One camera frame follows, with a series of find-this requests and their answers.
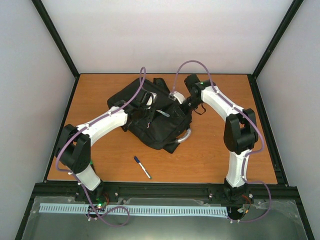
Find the black student backpack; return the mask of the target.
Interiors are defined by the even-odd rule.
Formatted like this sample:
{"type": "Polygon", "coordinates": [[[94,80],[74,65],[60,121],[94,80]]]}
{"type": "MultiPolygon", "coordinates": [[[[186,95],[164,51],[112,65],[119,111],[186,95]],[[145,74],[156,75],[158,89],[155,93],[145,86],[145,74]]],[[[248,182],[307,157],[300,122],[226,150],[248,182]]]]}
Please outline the black student backpack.
{"type": "Polygon", "coordinates": [[[148,124],[145,120],[136,120],[136,117],[131,116],[128,123],[121,128],[125,132],[130,131],[146,146],[155,150],[163,149],[172,154],[179,146],[175,140],[190,128],[192,113],[183,112],[180,104],[169,98],[170,90],[163,78],[154,78],[153,81],[146,79],[143,89],[157,94],[153,105],[153,121],[148,124]],[[157,110],[168,113],[170,117],[165,117],[157,110]]]}

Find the white pen green tip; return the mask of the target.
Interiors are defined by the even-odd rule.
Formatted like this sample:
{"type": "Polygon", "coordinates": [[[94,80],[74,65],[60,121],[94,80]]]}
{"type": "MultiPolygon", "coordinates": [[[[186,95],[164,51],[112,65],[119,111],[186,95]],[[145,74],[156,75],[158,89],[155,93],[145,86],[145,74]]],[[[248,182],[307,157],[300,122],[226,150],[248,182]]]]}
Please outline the white pen green tip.
{"type": "Polygon", "coordinates": [[[166,113],[166,112],[164,112],[164,111],[162,111],[162,110],[160,110],[160,109],[157,109],[156,111],[157,111],[158,113],[160,113],[161,115],[167,117],[167,118],[170,117],[170,115],[169,115],[168,113],[166,113]]]}

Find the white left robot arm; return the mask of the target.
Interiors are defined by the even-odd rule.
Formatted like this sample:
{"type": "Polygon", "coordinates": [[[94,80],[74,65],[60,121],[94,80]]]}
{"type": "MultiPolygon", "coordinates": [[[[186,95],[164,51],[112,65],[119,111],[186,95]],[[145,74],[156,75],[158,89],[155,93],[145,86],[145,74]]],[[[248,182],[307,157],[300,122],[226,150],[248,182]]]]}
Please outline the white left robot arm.
{"type": "Polygon", "coordinates": [[[107,112],[95,119],[73,126],[66,125],[61,132],[55,150],[55,167],[60,172],[74,176],[83,185],[86,195],[92,201],[103,198],[104,188],[101,179],[91,167],[91,148],[105,135],[129,123],[133,117],[146,118],[153,113],[157,100],[154,92],[141,90],[133,99],[119,100],[107,112]]]}

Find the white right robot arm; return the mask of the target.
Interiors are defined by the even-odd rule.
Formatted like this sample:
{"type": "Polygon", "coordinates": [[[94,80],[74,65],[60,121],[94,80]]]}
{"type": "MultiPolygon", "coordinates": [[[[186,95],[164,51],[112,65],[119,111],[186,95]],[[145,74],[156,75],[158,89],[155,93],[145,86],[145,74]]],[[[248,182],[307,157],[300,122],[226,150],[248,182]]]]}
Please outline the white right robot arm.
{"type": "Polygon", "coordinates": [[[191,74],[184,84],[190,96],[182,102],[184,109],[193,111],[199,105],[207,104],[224,121],[223,142],[229,150],[229,167],[226,182],[231,188],[239,188],[246,183],[247,159],[259,139],[256,115],[251,109],[244,109],[209,80],[200,81],[191,74]]]}

